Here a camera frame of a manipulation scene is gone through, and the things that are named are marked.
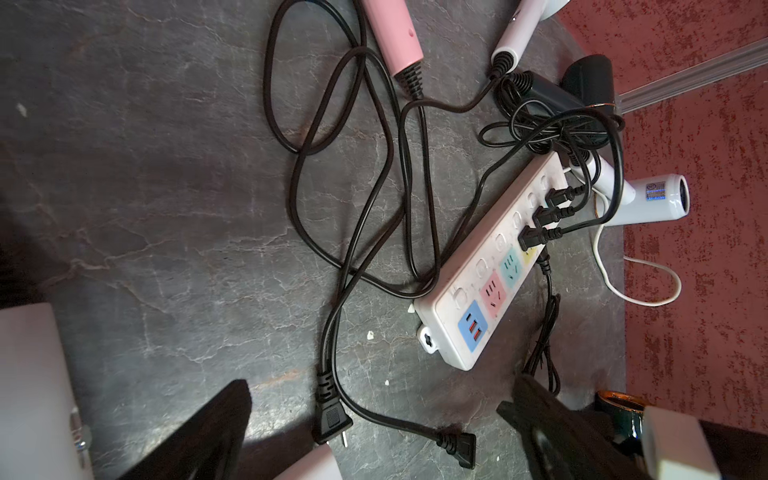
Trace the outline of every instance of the sticker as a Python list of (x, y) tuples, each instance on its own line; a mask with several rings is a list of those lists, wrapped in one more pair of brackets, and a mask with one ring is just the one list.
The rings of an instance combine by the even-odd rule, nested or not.
[(667, 198), (667, 188), (665, 187), (667, 182), (656, 182), (655, 184), (648, 184), (645, 186), (645, 200), (663, 200)]

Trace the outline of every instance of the white power strip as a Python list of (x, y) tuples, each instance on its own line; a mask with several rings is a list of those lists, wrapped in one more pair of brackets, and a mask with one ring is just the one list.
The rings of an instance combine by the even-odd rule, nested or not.
[(518, 235), (534, 226), (547, 192), (567, 186), (555, 152), (535, 157), (445, 262), (435, 289), (413, 303), (428, 353), (458, 369), (475, 365), (542, 248), (523, 252)]

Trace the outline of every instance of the black plug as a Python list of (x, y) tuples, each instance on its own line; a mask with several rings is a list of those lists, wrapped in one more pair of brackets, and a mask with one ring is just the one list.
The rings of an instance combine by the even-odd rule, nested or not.
[(462, 468), (472, 470), (475, 468), (475, 448), (477, 437), (472, 433), (439, 433), (437, 445), (445, 449), (449, 455), (453, 455)]
[(316, 401), (312, 437), (322, 445), (351, 427), (353, 421), (344, 410), (331, 372), (317, 374)]
[(559, 222), (561, 218), (560, 209), (557, 207), (544, 208), (539, 206), (533, 213), (533, 223), (539, 228), (550, 223)]
[(560, 227), (531, 228), (531, 226), (526, 225), (523, 231), (520, 232), (518, 242), (520, 242), (520, 248), (525, 252), (531, 247), (546, 245), (549, 240), (556, 240), (562, 237), (563, 233)]
[(573, 187), (563, 188), (562, 190), (549, 189), (547, 192), (547, 205), (550, 207), (556, 207), (557, 205), (564, 204), (567, 201), (573, 201), (576, 198), (576, 192)]
[(538, 258), (536, 259), (536, 264), (541, 268), (541, 274), (542, 275), (549, 275), (552, 273), (552, 267), (549, 266), (549, 252), (547, 251), (547, 247), (541, 249), (541, 253), (538, 254)]

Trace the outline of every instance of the gray marble surface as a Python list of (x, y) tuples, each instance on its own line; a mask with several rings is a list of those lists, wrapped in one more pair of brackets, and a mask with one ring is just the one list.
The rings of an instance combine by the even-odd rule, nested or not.
[[(351, 20), (347, 0), (335, 3)], [(312, 448), (316, 345), (336, 272), (290, 226), (294, 158), (264, 120), (263, 51), (278, 4), (0, 0), (0, 241), (54, 307), (99, 479), (117, 478), (236, 378), (253, 397), (239, 478), (272, 478)], [(426, 94), (467, 101), (483, 84), (512, 2), (409, 7)], [(274, 101), (291, 138), (306, 130), (346, 48), (319, 8), (290, 10)], [(556, 79), (581, 55), (551, 19), (522, 67)], [(337, 95), (332, 109), (339, 104)], [(490, 99), (466, 115), (429, 112), (443, 239), (479, 172), (502, 154), (475, 140), (498, 119)], [(339, 139), (307, 162), (300, 211), (331, 251), (343, 250), (385, 149), (361, 94)], [(492, 177), (483, 209), (529, 158), (519, 154)], [(428, 259), (421, 187), (416, 246)], [(396, 209), (401, 191), (393, 173), (372, 224)], [(407, 279), (401, 238), (372, 265), (393, 282)], [(622, 241), (621, 229), (608, 229), (602, 249), (620, 285)], [(574, 408), (625, 382), (624, 306), (605, 289), (588, 246), (581, 231), (551, 247), (563, 295), (552, 348), (561, 399)], [(517, 435), (494, 411), (510, 397), (543, 303), (543, 279), (533, 273), (475, 368), (461, 372), (422, 351), (408, 302), (361, 285), (340, 332), (345, 387), (380, 412), (464, 425), (478, 435), (478, 466), (461, 470), (424, 439), (356, 419), (348, 448), (332, 442), (344, 477), (528, 477)]]

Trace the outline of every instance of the black power cord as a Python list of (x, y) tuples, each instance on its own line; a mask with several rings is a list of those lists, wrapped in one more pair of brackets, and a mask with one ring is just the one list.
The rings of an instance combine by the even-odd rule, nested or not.
[(549, 265), (549, 252), (547, 252), (547, 247), (544, 247), (541, 250), (538, 259), (536, 259), (536, 264), (539, 265), (541, 273), (547, 279), (547, 306), (545, 307), (544, 321), (541, 323), (538, 340), (536, 341), (536, 345), (534, 346), (531, 355), (528, 356), (528, 360), (525, 362), (523, 373), (533, 376), (536, 373), (536, 369), (542, 365), (544, 359), (546, 359), (548, 388), (552, 395), (557, 396), (557, 394), (560, 393), (560, 375), (558, 375), (558, 371), (552, 362), (549, 337), (552, 334), (554, 325), (558, 320), (558, 314), (560, 313), (560, 294), (554, 295), (552, 293), (552, 268)]
[[(593, 108), (576, 108), (554, 114), (548, 104), (537, 98), (523, 99), (521, 90), (530, 90), (531, 81), (531, 72), (504, 75), (497, 83), (494, 98), (507, 121), (497, 121), (483, 127), (478, 133), (478, 141), (487, 147), (511, 147), (519, 145), (524, 140), (523, 137), (526, 133), (533, 134), (535, 132), (534, 138), (525, 142), (529, 150), (536, 154), (546, 154), (557, 146), (567, 154), (572, 164), (581, 169), (585, 185), (566, 189), (567, 200), (573, 200), (575, 195), (581, 195), (580, 201), (566, 208), (558, 207), (558, 204), (565, 200), (563, 197), (552, 203), (549, 208), (541, 211), (542, 225), (550, 223), (550, 221), (545, 220), (556, 221), (571, 217), (588, 204), (592, 184), (597, 181), (601, 174), (601, 162), (597, 149), (607, 145), (611, 146), (615, 164), (614, 192), (608, 208), (599, 218), (577, 223), (570, 227), (556, 227), (551, 230), (543, 227), (527, 228), (520, 238), (523, 250), (543, 243), (546, 244), (549, 240), (561, 238), (566, 233), (608, 222), (619, 208), (624, 188), (624, 157), (618, 141), (619, 132), (624, 128), (624, 119), (618, 115), (608, 117)], [(550, 90), (552, 89), (558, 90), (559, 88), (552, 85)], [(558, 117), (561, 118), (561, 121), (549, 122)], [(594, 120), (598, 120), (604, 130), (595, 130)], [(485, 137), (488, 132), (502, 127), (508, 129), (512, 140), (490, 141)], [(587, 167), (590, 156), (595, 159), (594, 176), (590, 174)]]
[[(273, 106), (272, 106), (272, 98), (271, 98), (271, 82), (272, 82), (273, 62), (274, 62), (274, 53), (275, 53), (275, 47), (276, 47), (277, 34), (279, 32), (280, 25), (283, 21), (283, 18), (287, 10), (291, 6), (299, 2), (309, 2), (315, 5), (318, 5), (325, 12), (331, 15), (331, 17), (336, 21), (336, 23), (344, 31), (351, 47), (351, 49), (339, 61), (339, 64), (336, 66), (336, 69), (334, 70), (331, 78), (329, 79), (328, 85), (323, 94), (323, 98), (320, 102), (320, 106), (316, 111), (313, 122), (310, 125), (310, 129), (304, 139), (304, 142), (300, 146), (295, 145), (291, 143), (289, 140), (287, 140), (285, 135), (280, 130), (280, 127), (277, 125), (277, 122), (275, 119)], [(496, 169), (502, 166), (503, 163), (505, 163), (514, 154), (520, 151), (521, 148), (523, 148), (526, 145), (529, 145), (531, 142), (536, 142), (537, 135), (541, 135), (542, 132), (545, 132), (547, 128), (551, 128), (555, 126), (558, 122), (572, 119), (572, 118), (577, 118), (580, 116), (585, 116), (588, 118), (596, 119), (601, 123), (606, 124), (607, 118), (605, 116), (598, 115), (594, 111), (589, 111), (589, 110), (577, 111), (575, 113), (564, 112), (563, 114), (555, 115), (552, 118), (543, 120), (539, 125), (534, 126), (527, 135), (522, 137), (520, 141), (517, 142), (517, 144), (514, 145), (513, 148), (506, 155), (504, 155), (504, 157), (502, 157), (499, 161), (494, 163), (489, 169), (487, 169), (484, 172), (482, 179), (475, 190), (475, 197), (473, 198), (472, 203), (469, 205), (468, 209), (466, 210), (458, 229), (455, 231), (455, 234), (452, 236), (452, 239), (449, 241), (447, 247), (445, 248), (445, 251), (441, 254), (439, 239), (437, 235), (437, 226), (435, 221), (434, 196), (432, 194), (432, 182), (431, 182), (431, 176), (430, 176), (431, 168), (429, 164), (429, 144), (427, 140), (425, 108), (426, 107), (438, 108), (443, 111), (449, 111), (452, 113), (460, 113), (460, 114), (465, 113), (466, 111), (470, 111), (477, 105), (477, 103), (480, 102), (481, 99), (483, 99), (487, 95), (487, 93), (489, 93), (494, 88), (494, 86), (496, 86), (497, 83), (500, 82), (502, 74), (505, 71), (507, 71), (509, 68), (508, 63), (510, 62), (511, 59), (506, 58), (504, 55), (498, 55), (496, 57), (494, 61), (494, 65), (492, 66), (491, 74), (489, 75), (489, 81), (487, 85), (485, 86), (485, 88), (483, 88), (482, 91), (480, 91), (480, 93), (472, 101), (470, 101), (466, 105), (454, 106), (454, 105), (444, 104), (442, 102), (438, 102), (434, 100), (419, 99), (419, 100), (410, 102), (402, 109), (402, 111), (400, 111), (399, 103), (397, 101), (396, 93), (394, 90), (394, 85), (392, 84), (391, 78), (387, 74), (386, 68), (381, 58), (373, 50), (366, 47), (365, 19), (362, 16), (362, 13), (361, 13), (362, 9), (359, 7), (358, 0), (353, 0), (353, 4), (355, 6), (356, 15), (357, 15), (358, 24), (359, 24), (359, 31), (360, 31), (359, 41), (357, 41), (357, 39), (355, 38), (355, 35), (352, 33), (351, 28), (346, 24), (346, 21), (342, 18), (340, 13), (338, 13), (338, 11), (330, 3), (328, 3), (327, 0), (285, 0), (283, 4), (281, 4), (280, 7), (278, 8), (278, 11), (275, 14), (275, 18), (270, 28), (270, 34), (269, 34), (267, 47), (266, 47), (264, 76), (263, 76), (263, 104), (264, 104), (267, 123), (270, 126), (270, 129), (272, 130), (276, 139), (288, 151), (297, 155), (296, 163), (294, 164), (293, 173), (291, 176), (289, 197), (288, 197), (288, 211), (289, 211), (291, 223), (296, 228), (296, 232), (299, 234), (301, 239), (313, 251), (315, 251), (325, 261), (331, 263), (332, 265), (340, 269), (339, 285), (338, 285), (336, 300), (333, 304), (331, 313), (328, 315), (326, 323), (323, 327), (323, 334), (320, 340), (321, 365), (320, 365), (320, 372), (318, 374), (318, 389), (317, 389), (317, 404), (316, 404), (317, 414), (316, 414), (316, 426), (314, 430), (315, 440), (318, 443), (327, 442), (333, 436), (338, 435), (339, 433), (341, 433), (341, 431), (343, 431), (346, 428), (349, 428), (349, 426), (352, 425), (351, 418), (348, 417), (348, 415), (344, 411), (344, 408), (341, 405), (341, 402), (343, 402), (348, 407), (350, 407), (351, 410), (353, 410), (357, 415), (360, 415), (364, 419), (367, 419), (379, 425), (384, 425), (394, 429), (399, 429), (404, 432), (415, 433), (416, 435), (424, 436), (425, 438), (436, 442), (439, 446), (444, 448), (449, 454), (454, 455), (458, 459), (459, 464), (462, 467), (472, 468), (474, 467), (474, 464), (475, 464), (475, 436), (474, 435), (468, 434), (468, 433), (461, 433), (457, 435), (453, 432), (439, 431), (439, 430), (432, 429), (414, 422), (394, 419), (385, 415), (371, 412), (368, 409), (365, 409), (362, 406), (358, 405), (356, 402), (354, 402), (349, 397), (349, 395), (343, 390), (339, 381), (339, 374), (337, 371), (337, 364), (336, 364), (336, 344), (338, 341), (339, 320), (340, 320), (341, 309), (343, 307), (344, 302), (349, 297), (350, 293), (353, 291), (356, 284), (360, 280), (364, 280), (367, 283), (370, 283), (373, 286), (376, 286), (377, 288), (380, 288), (381, 290), (387, 293), (390, 293), (394, 296), (397, 296), (403, 299), (419, 298), (421, 296), (426, 295), (430, 291), (432, 291), (432, 288), (434, 288), (434, 285), (436, 284), (437, 279), (439, 278), (440, 265), (445, 259), (447, 259), (447, 257), (453, 252), (453, 250), (455, 250), (455, 248), (463, 240), (465, 232), (468, 229), (468, 224), (472, 218), (473, 213), (475, 212), (476, 207), (478, 206), (480, 196), (482, 195), (483, 187), (485, 186), (485, 182), (490, 174), (492, 174)], [(326, 108), (329, 103), (330, 97), (333, 93), (333, 90), (336, 86), (336, 82), (338, 81), (339, 76), (343, 72), (343, 69), (353, 59), (357, 59), (356, 76), (351, 88), (349, 89), (344, 106), (341, 112), (339, 113), (338, 118), (336, 119), (336, 123), (333, 124), (333, 127), (331, 128), (330, 132), (325, 137), (323, 137), (321, 140), (317, 141), (314, 144), (313, 142), (315, 141), (315, 136), (319, 129), (319, 125), (325, 115)], [(359, 243), (359, 238), (362, 233), (362, 229), (365, 226), (369, 213), (372, 209), (373, 203), (376, 201), (376, 198), (379, 192), (381, 191), (381, 188), (386, 178), (389, 175), (392, 162), (393, 162), (393, 157), (394, 157), (394, 142), (392, 138), (392, 133), (386, 121), (384, 107), (382, 106), (382, 103), (378, 98), (376, 90), (372, 85), (371, 77), (369, 76), (369, 72), (366, 67), (366, 61), (370, 61), (373, 64), (376, 72), (379, 74), (380, 78), (384, 81), (384, 85), (387, 91), (387, 96), (389, 98), (389, 103), (391, 104), (392, 111), (394, 112), (396, 118), (398, 119), (399, 156), (400, 156), (400, 165), (402, 169), (402, 177), (404, 179), (405, 192), (403, 194), (402, 205), (397, 210), (397, 212), (393, 215), (393, 217), (387, 222), (386, 228), (384, 229), (384, 231), (378, 235), (378, 237), (376, 238), (375, 245), (371, 248), (371, 250), (365, 256), (364, 260), (361, 262), (361, 264), (357, 268), (355, 268), (352, 265), (352, 261), (353, 261), (353, 257), (355, 256), (355, 252)], [(413, 98), (421, 97), (420, 78), (418, 75), (418, 68), (414, 68), (413, 71), (408, 72), (408, 75), (406, 75), (404, 78), (400, 78), (400, 80), (402, 80), (403, 83), (405, 83), (406, 86), (409, 88)], [(379, 174), (379, 177), (377, 178), (376, 183), (371, 189), (368, 200), (366, 201), (366, 205), (364, 206), (362, 213), (359, 216), (357, 225), (350, 239), (349, 248), (346, 251), (345, 259), (344, 261), (341, 261), (335, 258), (330, 253), (326, 252), (317, 242), (314, 241), (314, 239), (306, 231), (306, 229), (301, 223), (301, 219), (298, 213), (297, 195), (298, 195), (298, 188), (300, 184), (300, 175), (303, 169), (303, 165), (306, 161), (306, 158), (312, 154), (317, 154), (320, 151), (324, 150), (338, 136), (338, 134), (343, 129), (343, 126), (346, 123), (346, 120), (348, 119), (351, 113), (356, 96), (359, 93), (359, 88), (363, 81), (366, 83), (366, 87), (373, 100), (374, 108), (376, 109), (376, 114), (379, 118), (379, 122), (381, 123), (382, 129), (384, 131), (384, 135), (387, 143), (387, 158), (386, 158), (384, 168), (382, 169), (381, 173)], [(426, 188), (427, 203), (429, 208), (429, 223), (430, 223), (430, 231), (432, 234), (433, 254), (435, 257), (434, 266), (429, 272), (427, 272), (427, 274), (423, 276), (420, 276), (419, 273), (416, 271), (415, 261), (413, 259), (413, 254), (412, 254), (412, 235), (411, 235), (412, 229), (410, 225), (411, 223), (411, 204), (410, 204), (411, 198), (410, 197), (412, 192), (412, 168), (411, 168), (410, 150), (409, 150), (408, 140), (405, 133), (405, 122), (407, 119), (407, 115), (414, 108), (416, 108), (417, 111), (419, 112), (419, 123), (421, 127), (420, 133), (422, 135), (422, 161), (424, 163), (425, 188)], [(618, 147), (617, 142), (615, 141), (617, 135), (613, 135), (614, 132), (611, 131), (610, 128), (607, 127), (607, 129), (608, 129), (608, 133), (611, 141), (611, 146), (613, 147), (613, 149), (619, 151), (619, 155), (620, 155), (621, 149)], [(385, 283), (382, 280), (366, 273), (366, 269), (371, 264), (375, 255), (380, 251), (380, 249), (384, 246), (386, 241), (392, 236), (394, 231), (404, 220), (406, 221), (405, 223), (406, 256), (408, 257), (409, 265), (414, 275), (414, 284), (410, 286), (406, 286), (409, 288), (410, 291), (399, 290), (398, 287), (389, 285), (388, 283)]]

